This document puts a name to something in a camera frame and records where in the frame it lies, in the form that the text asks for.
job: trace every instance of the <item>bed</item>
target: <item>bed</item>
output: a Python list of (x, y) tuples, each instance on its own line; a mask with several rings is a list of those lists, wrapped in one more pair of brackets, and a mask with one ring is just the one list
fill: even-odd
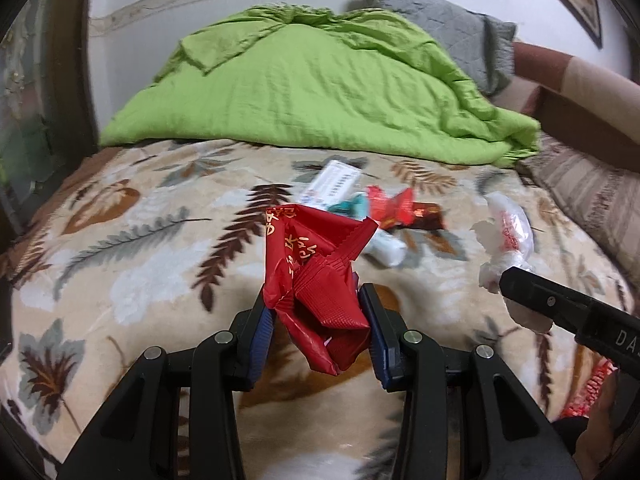
[[(477, 234), (488, 219), (483, 197), (499, 191), (529, 218), (536, 272), (632, 308), (616, 264), (559, 209), (558, 196), (534, 184), (541, 184), (535, 168), (521, 178), (494, 165), (407, 155), (231, 139), (147, 141), (86, 160), (6, 255), (14, 348), (0, 367), (0, 399), (15, 431), (31, 439), (30, 460), (41, 472), (55, 476), (146, 348), (191, 348), (252, 306), (264, 281), (264, 209), (295, 200), (334, 159), (362, 171), (360, 188), (394, 194), (411, 187), (416, 201), (444, 212), (445, 229), (396, 233), (409, 249), (399, 267), (359, 257), (360, 282), (374, 283), (385, 307), (441, 345), (492, 346), (549, 418), (575, 406), (601, 357), (557, 327), (546, 335), (524, 330), (499, 296), (478, 287), (488, 260)], [(185, 390), (183, 477), (188, 400)], [(262, 378), (235, 400), (248, 478), (365, 480), (390, 469), (402, 398), (380, 388), (367, 352), (340, 376), (319, 374), (278, 325)], [(455, 462), (454, 449), (450, 456)]]

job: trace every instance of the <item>green comforter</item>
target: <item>green comforter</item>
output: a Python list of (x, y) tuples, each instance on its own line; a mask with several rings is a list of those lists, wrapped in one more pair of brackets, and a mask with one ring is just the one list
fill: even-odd
[(536, 152), (538, 130), (395, 13), (276, 6), (184, 38), (100, 143), (231, 138), (509, 166)]

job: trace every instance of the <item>white plastic bag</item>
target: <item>white plastic bag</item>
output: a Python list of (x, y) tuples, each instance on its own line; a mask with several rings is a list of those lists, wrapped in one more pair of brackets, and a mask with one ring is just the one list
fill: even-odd
[[(500, 292), (498, 282), (502, 273), (511, 267), (533, 270), (528, 260), (533, 254), (533, 232), (522, 208), (502, 193), (485, 196), (489, 212), (495, 220), (495, 242), (491, 259), (480, 266), (478, 284), (492, 294)], [(519, 303), (503, 298), (511, 319), (536, 333), (546, 333), (553, 321)]]

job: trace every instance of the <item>red object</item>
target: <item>red object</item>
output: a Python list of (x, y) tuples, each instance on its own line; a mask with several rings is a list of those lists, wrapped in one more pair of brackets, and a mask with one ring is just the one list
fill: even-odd
[(367, 186), (369, 216), (381, 229), (409, 225), (414, 221), (414, 192), (410, 187), (389, 198), (378, 186)]
[(616, 367), (610, 359), (602, 358), (593, 368), (591, 377), (575, 397), (567, 403), (559, 418), (567, 416), (589, 416), (593, 403), (598, 400), (604, 379), (610, 376)]
[(337, 375), (369, 344), (369, 323), (351, 270), (378, 227), (303, 205), (266, 210), (262, 296), (309, 367)]
[(442, 208), (440, 205), (430, 202), (414, 202), (412, 207), (414, 221), (407, 226), (410, 229), (433, 231), (445, 228), (442, 222)]

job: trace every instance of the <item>crumpled wrapper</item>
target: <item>crumpled wrapper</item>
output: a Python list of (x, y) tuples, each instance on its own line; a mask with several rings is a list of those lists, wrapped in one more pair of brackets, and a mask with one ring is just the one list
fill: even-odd
[(377, 227), (297, 204), (266, 210), (264, 303), (312, 370), (337, 375), (369, 344), (351, 261)]
[(367, 186), (369, 215), (388, 230), (397, 225), (409, 225), (414, 221), (414, 190), (410, 187), (389, 198), (378, 186)]

